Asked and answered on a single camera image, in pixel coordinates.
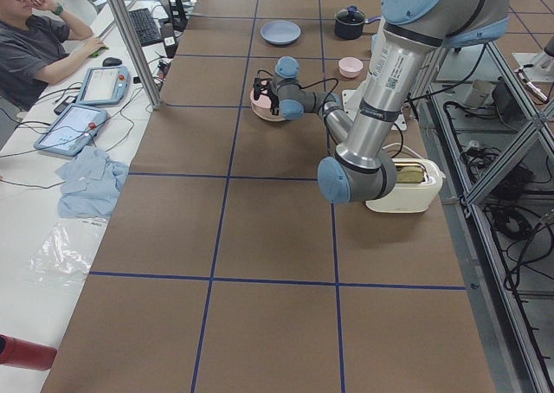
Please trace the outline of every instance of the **computer mouse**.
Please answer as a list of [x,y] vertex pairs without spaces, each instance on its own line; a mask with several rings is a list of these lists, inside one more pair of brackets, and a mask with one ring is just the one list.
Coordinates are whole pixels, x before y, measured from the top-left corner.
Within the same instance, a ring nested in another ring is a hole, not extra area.
[[102,62],[103,67],[118,66],[120,64],[121,64],[121,60],[119,58],[115,58],[115,57],[107,57]]

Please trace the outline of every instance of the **wristwatch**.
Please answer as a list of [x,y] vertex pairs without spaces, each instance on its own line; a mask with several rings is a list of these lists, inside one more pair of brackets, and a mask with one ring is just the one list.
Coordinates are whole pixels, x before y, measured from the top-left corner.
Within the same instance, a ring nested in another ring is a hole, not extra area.
[[63,6],[58,3],[58,7],[52,11],[54,15],[60,15],[63,12]]

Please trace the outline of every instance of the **white desk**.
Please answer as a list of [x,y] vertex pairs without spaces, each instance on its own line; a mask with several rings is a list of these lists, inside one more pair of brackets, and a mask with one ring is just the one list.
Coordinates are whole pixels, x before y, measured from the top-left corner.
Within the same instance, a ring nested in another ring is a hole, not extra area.
[[[151,3],[137,2],[133,8],[144,8]],[[156,8],[154,14],[163,13]],[[104,8],[94,21],[95,34],[112,21],[109,8]],[[50,86],[45,94],[68,87],[76,81],[82,81],[90,67],[100,67],[108,56],[118,57],[130,70],[131,77],[137,73],[132,65],[117,27],[113,27],[105,37],[109,50],[99,57],[89,59],[72,77],[62,83]],[[144,48],[146,60],[150,61],[164,55],[163,44]],[[131,84],[125,98],[119,106],[108,107],[110,114],[115,114],[140,85]],[[50,96],[31,108],[25,121],[40,120],[52,122],[56,115],[53,112],[55,99]],[[125,109],[124,114],[135,123],[130,136],[113,150],[110,158],[130,164],[150,118],[149,102],[141,92]],[[110,119],[95,139],[100,149],[108,149],[122,139],[131,123],[120,115]],[[38,134],[27,128],[16,129],[11,139],[0,151],[0,155],[29,151]],[[21,184],[51,185],[61,180],[55,170],[70,158],[58,158],[46,153],[31,152],[10,158],[0,158],[0,175],[6,181]],[[11,337],[23,338],[38,344],[58,347],[74,310],[80,290],[69,292],[67,289],[46,287],[29,283],[25,278],[25,269],[29,260],[37,252],[50,230],[57,224],[57,202],[60,198],[60,187],[50,190],[23,188],[0,183],[0,333]],[[0,365],[0,391],[3,393],[37,393],[40,391],[47,371],[18,369]]]

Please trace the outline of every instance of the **red cup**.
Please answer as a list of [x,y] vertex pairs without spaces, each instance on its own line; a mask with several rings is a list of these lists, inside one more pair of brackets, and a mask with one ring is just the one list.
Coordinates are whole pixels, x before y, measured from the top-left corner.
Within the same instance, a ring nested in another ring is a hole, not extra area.
[[30,370],[48,370],[52,367],[57,352],[54,347],[0,335],[0,364]]

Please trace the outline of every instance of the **black keyboard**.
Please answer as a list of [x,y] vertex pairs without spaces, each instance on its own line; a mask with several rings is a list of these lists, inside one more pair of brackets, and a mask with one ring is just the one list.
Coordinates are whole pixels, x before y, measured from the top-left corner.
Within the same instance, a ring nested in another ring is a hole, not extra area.
[[148,8],[130,10],[129,17],[142,47],[162,41],[158,26]]

